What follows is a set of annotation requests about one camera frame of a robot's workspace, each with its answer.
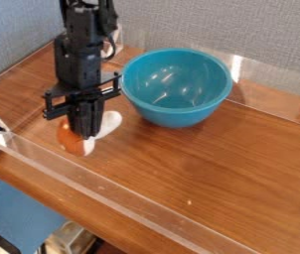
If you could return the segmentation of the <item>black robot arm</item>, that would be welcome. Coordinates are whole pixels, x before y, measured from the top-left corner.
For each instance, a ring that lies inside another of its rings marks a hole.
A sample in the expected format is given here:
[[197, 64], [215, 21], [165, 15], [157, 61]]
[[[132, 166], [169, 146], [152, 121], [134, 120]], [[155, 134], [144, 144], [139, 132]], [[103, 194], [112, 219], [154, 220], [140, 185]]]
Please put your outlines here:
[[102, 77], [116, 53], [118, 15], [112, 0], [60, 0], [60, 7], [65, 32], [53, 40], [57, 83], [44, 93], [44, 118], [65, 115], [73, 133], [88, 139], [100, 131], [104, 101], [120, 94], [120, 74]]

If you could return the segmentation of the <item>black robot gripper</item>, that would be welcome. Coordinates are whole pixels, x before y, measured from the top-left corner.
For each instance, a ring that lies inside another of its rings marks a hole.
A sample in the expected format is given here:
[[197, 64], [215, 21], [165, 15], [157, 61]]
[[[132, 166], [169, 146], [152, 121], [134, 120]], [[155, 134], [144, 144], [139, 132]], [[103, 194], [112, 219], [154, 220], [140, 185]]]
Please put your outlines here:
[[60, 35], [53, 43], [57, 83], [44, 93], [43, 114], [48, 120], [67, 115], [71, 130], [83, 139], [99, 133], [104, 101], [120, 91], [120, 74], [102, 71], [103, 40], [102, 36]]

